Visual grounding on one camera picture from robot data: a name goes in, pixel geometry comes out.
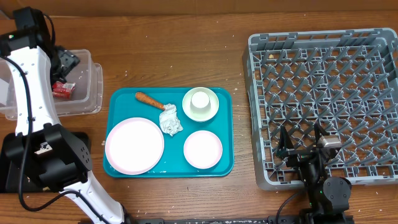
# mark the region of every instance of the wooden tabletop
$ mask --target wooden tabletop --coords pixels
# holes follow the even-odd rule
[[[106,191],[138,218],[239,218],[275,215],[293,192],[266,192],[256,185],[251,121],[243,80],[242,54],[251,34],[390,27],[398,30],[397,11],[146,16],[54,19],[57,44],[88,49],[104,74],[103,108],[98,114],[61,118],[71,131],[92,140],[93,172]],[[14,30],[1,21],[0,33]],[[122,87],[220,86],[233,97],[235,165],[222,178],[114,179],[102,167],[109,99]],[[16,122],[0,118],[0,139]],[[31,206],[55,194],[26,194]],[[396,185],[355,186],[349,215],[356,223],[396,223]],[[299,197],[282,214],[308,207]],[[27,212],[16,194],[0,195],[1,223],[76,223],[86,215],[62,198],[41,212]]]

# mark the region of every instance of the crumpled napkin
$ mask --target crumpled napkin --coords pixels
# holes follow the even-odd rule
[[[182,131],[180,120],[177,118],[177,108],[173,104],[164,105],[164,111],[159,116],[160,129],[171,136]]]

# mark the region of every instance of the blue tray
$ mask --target blue tray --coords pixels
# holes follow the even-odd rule
[[[106,137],[121,121],[128,118],[147,118],[159,126],[161,110],[136,100],[141,91],[157,101],[171,103],[177,107],[177,116],[183,131],[173,137],[164,134],[164,152],[158,164],[150,171],[140,175],[122,174],[109,164],[104,153],[104,170],[111,177],[222,177],[228,175],[234,166],[234,139],[231,95],[222,88],[211,88],[220,101],[220,108],[214,118],[204,123],[192,121],[182,110],[182,98],[191,88],[122,88],[113,93],[108,116]],[[223,144],[220,161],[210,169],[200,170],[192,167],[183,154],[183,145],[188,136],[195,131],[207,130],[215,133]]]

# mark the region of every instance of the dish rack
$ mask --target dish rack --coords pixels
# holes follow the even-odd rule
[[[282,125],[294,148],[309,147],[315,122],[342,143],[326,167],[329,176],[398,182],[397,45],[392,29],[250,36],[243,67],[260,188],[303,187],[275,150]]]

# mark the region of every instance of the red snack package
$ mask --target red snack package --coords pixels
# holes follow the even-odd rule
[[[56,82],[52,85],[52,95],[59,98],[70,99],[72,92],[75,89],[76,83],[61,83]]]

